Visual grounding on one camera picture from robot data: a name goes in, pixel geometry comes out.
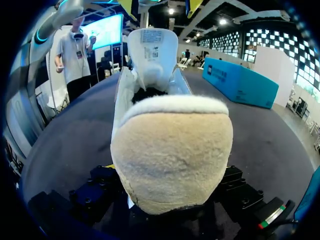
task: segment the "man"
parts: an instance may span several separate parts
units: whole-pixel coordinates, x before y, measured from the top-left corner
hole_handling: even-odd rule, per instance
[[[190,58],[189,49],[185,50],[185,57],[186,57],[187,60]]]
[[[64,72],[69,101],[72,102],[90,88],[90,69],[87,52],[91,52],[96,37],[82,32],[80,26],[85,17],[81,16],[72,21],[70,32],[60,39],[54,63],[58,73]]]

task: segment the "blue counter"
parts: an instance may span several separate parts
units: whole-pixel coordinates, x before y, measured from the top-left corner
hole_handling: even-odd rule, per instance
[[[206,57],[202,77],[229,100],[270,109],[278,84],[241,65]]]

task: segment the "ceiling light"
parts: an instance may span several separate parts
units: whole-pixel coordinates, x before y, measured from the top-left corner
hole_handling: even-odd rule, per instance
[[[225,19],[221,19],[219,23],[220,23],[220,25],[225,25],[227,23],[227,21]]]

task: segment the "checkered light pattern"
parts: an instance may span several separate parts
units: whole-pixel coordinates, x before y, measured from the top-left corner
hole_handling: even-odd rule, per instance
[[[215,37],[212,39],[212,49],[238,58],[239,38],[240,34],[237,31],[225,36]]]
[[[295,65],[294,81],[320,103],[320,64],[315,50],[301,37],[281,31],[251,29],[245,34],[243,60],[255,62],[256,51],[249,46],[263,46],[285,52]]]
[[[199,42],[200,46],[203,47],[203,48],[210,48],[210,40],[209,39],[204,39],[204,40],[201,40]]]

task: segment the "gray carpet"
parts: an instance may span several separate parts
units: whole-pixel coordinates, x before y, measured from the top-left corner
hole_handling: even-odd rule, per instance
[[[199,73],[185,71],[184,75],[195,95],[222,99],[229,108],[234,139],[228,164],[243,170],[247,182],[264,191],[265,201],[279,197],[298,204],[313,168],[286,123],[273,110],[229,101]],[[95,85],[47,126],[22,172],[25,201],[52,189],[67,198],[69,190],[86,181],[92,168],[112,163],[109,147],[117,79],[114,75]],[[225,239],[232,239],[239,227],[219,205],[216,215],[224,225]]]

